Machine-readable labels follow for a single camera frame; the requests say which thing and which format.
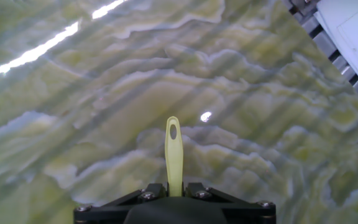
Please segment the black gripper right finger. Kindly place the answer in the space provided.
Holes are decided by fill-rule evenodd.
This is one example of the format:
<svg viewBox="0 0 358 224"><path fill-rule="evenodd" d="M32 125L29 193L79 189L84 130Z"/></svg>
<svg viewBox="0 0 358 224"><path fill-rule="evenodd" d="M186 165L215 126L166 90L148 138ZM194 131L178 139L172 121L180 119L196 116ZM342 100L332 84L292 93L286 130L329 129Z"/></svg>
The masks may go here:
<svg viewBox="0 0 358 224"><path fill-rule="evenodd" d="M276 224L276 205L268 200L247 202L200 182L183 189L185 206L201 223Z"/></svg>

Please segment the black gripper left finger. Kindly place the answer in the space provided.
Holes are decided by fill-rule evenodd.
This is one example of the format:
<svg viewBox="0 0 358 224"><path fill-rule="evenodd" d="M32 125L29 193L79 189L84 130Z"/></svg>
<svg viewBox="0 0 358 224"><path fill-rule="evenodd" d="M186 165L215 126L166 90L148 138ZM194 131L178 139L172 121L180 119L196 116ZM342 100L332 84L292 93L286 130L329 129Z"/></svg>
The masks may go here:
<svg viewBox="0 0 358 224"><path fill-rule="evenodd" d="M149 184L102 206L79 205L73 211L73 223L124 223L130 210L138 205L168 196L163 184Z"/></svg>

